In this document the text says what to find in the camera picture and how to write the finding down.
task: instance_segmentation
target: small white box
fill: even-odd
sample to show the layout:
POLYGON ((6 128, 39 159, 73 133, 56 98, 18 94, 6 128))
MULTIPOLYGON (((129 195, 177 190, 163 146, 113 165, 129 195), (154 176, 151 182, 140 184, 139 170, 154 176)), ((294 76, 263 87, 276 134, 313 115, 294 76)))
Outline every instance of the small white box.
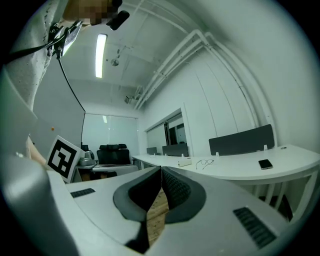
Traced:
POLYGON ((75 166, 79 159, 84 156, 85 152, 81 148, 57 136, 51 146, 45 165, 50 170, 61 174, 65 182, 70 183, 75 172, 75 166))
POLYGON ((183 166, 189 166, 192 165, 192 160, 191 158, 186 158, 184 160, 178 161, 178 166, 183 167, 183 166))

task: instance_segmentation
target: black cable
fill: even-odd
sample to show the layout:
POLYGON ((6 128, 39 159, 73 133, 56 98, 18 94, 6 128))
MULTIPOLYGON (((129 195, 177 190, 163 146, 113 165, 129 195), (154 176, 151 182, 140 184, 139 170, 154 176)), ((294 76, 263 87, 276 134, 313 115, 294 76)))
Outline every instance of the black cable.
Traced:
POLYGON ((9 54, 9 56, 6 58, 6 60, 4 61, 4 64, 8 64, 16 59, 19 59, 21 57, 24 57, 24 56, 27 56, 29 54, 33 54, 41 49, 44 49, 44 48, 48 48, 48 47, 51 47, 53 46, 54 44, 58 43, 60 40, 64 39, 65 37, 62 36, 56 40, 53 40, 45 45, 42 45, 42 46, 38 46, 38 47, 34 47, 34 48, 30 48, 30 49, 24 49, 24 50, 19 50, 19 51, 16 51, 16 52, 13 52, 11 54, 9 54))
POLYGON ((78 101, 78 103, 79 103, 79 105, 81 106, 81 108, 83 109, 83 111, 84 111, 84 112, 86 112, 86 111, 85 111, 85 109, 84 109, 84 107, 81 105, 80 101, 78 100, 77 96, 75 95, 74 90, 72 90, 71 85, 70 85, 70 83, 69 83, 69 80, 68 80, 68 78, 67 78, 67 76, 66 76, 66 73, 65 73, 65 71, 64 71, 64 68, 62 67, 61 60, 60 60, 59 58, 58 58, 58 61, 59 61, 59 64, 60 64, 60 67, 61 67, 62 73, 63 73, 63 75, 64 75, 64 78, 65 78, 66 82, 68 83, 68 85, 69 85, 69 87, 70 87, 71 92, 73 93, 74 97, 75 97, 75 98, 76 98, 76 100, 78 101))

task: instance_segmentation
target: black slot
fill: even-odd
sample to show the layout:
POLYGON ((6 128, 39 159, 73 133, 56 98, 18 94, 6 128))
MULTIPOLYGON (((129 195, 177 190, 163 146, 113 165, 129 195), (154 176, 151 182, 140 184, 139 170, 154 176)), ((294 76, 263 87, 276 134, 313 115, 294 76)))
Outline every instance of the black slot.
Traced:
POLYGON ((71 192, 70 194, 73 198, 78 198, 78 197, 82 197, 82 196, 91 194, 93 192, 96 192, 96 191, 92 188, 87 188, 87 189, 71 192))
POLYGON ((276 236, 249 208, 243 207, 236 209, 233 213, 259 249, 276 239, 276 236))

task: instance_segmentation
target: ceiling fixture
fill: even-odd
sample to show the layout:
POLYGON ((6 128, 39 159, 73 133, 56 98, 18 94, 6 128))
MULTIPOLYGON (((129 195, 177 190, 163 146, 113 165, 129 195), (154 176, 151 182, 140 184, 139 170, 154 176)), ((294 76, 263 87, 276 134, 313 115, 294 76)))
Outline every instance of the ceiling fixture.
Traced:
POLYGON ((114 58, 113 60, 111 60, 111 65, 116 67, 119 65, 119 60, 117 60, 116 58, 114 58))
POLYGON ((103 122, 107 124, 108 123, 107 117, 105 115, 103 115, 102 118, 103 118, 103 122))
POLYGON ((95 76, 97 78, 102 78, 102 65, 104 59, 104 51, 106 45, 107 35, 99 34, 96 41, 95 49, 95 76))

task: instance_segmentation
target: eyeglasses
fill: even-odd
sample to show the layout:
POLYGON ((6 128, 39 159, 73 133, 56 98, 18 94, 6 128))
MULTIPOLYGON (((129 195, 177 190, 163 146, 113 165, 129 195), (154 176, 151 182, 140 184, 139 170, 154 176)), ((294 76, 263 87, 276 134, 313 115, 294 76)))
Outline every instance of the eyeglasses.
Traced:
POLYGON ((212 166, 214 164, 214 160, 209 159, 209 160, 200 160, 199 162, 197 162, 195 164, 195 169, 197 170, 197 164, 201 163, 202 165, 206 165, 205 167, 202 168, 202 170, 204 168, 206 168, 207 166, 212 166))

